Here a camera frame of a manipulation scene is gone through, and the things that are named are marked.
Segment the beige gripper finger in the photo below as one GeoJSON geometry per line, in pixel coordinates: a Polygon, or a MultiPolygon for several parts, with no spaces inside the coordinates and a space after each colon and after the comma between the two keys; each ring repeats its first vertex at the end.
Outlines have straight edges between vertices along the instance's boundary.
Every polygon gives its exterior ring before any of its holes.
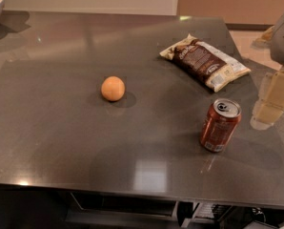
{"type": "Polygon", "coordinates": [[[269,44],[272,40],[273,32],[274,32],[274,26],[269,27],[256,39],[256,42],[269,44]]]}
{"type": "Polygon", "coordinates": [[[274,125],[284,114],[284,68],[266,73],[262,79],[258,100],[254,105],[256,125],[274,125]]]}

